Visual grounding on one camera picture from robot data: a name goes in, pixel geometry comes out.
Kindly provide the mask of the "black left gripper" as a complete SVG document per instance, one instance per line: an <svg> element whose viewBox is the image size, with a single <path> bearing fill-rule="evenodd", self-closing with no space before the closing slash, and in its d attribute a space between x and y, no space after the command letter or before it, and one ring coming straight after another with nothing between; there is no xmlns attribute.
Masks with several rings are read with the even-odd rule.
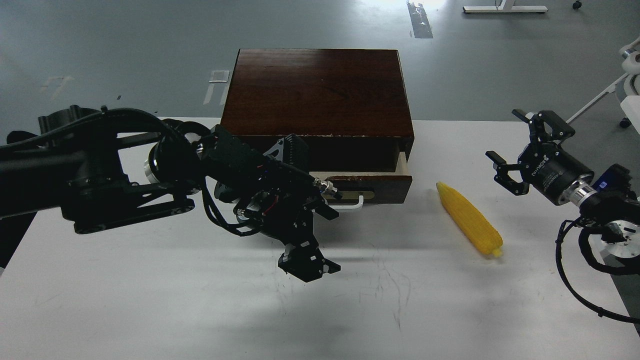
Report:
<svg viewBox="0 0 640 360"><path fill-rule="evenodd" d="M285 250L279 256L278 268L305 283L342 269L322 254L314 236L314 215L329 221L339 217L318 190L308 193L293 193L282 187L235 190L235 234L262 233L279 240Z"/></svg>

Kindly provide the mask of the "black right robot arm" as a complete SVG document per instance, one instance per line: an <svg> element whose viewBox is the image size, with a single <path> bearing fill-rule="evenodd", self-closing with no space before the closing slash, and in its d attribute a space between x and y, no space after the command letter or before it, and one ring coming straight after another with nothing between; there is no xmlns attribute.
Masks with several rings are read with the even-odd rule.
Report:
<svg viewBox="0 0 640 360"><path fill-rule="evenodd" d="M553 205L572 203L582 217L583 231L578 243L586 262L597 271L610 275L638 275L639 201L630 187L629 171L619 164L610 167L610 176L596 184L594 171L562 148L562 141L575 130L554 111L512 114L526 123L529 144L515 164L508 164L498 153L487 151L496 170L494 180L515 196L535 187ZM590 248L589 237L601 235L610 253L622 260L622 266L599 263Z"/></svg>

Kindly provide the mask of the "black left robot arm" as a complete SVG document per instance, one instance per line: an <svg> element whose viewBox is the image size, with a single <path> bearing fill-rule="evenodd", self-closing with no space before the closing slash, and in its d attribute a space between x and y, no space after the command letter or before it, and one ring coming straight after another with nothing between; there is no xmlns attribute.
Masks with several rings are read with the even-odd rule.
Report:
<svg viewBox="0 0 640 360"><path fill-rule="evenodd" d="M11 131L0 149L2 269L39 211L59 208L77 234L92 234L185 214L201 194L214 225L279 240L284 272L311 282L341 270L322 254L313 221L338 218L325 196L342 193L311 175L309 148L294 134L261 152L221 124L105 106L71 105L38 123L39 134Z"/></svg>

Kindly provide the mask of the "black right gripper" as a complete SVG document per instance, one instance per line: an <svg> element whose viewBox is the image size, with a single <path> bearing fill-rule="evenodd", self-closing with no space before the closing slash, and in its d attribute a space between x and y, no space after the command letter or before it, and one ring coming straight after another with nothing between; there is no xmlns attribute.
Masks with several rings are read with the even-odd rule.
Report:
<svg viewBox="0 0 640 360"><path fill-rule="evenodd" d="M529 193L530 185L543 194L553 205L564 205L569 200L564 194L578 180L590 182L594 171L564 151L560 145L576 134L576 130L554 111L525 112L513 109L511 113L526 123L529 145L518 157L518 163L508 164L493 150L486 156L496 171L494 181L515 196ZM517 182L509 173L521 172L524 181Z"/></svg>

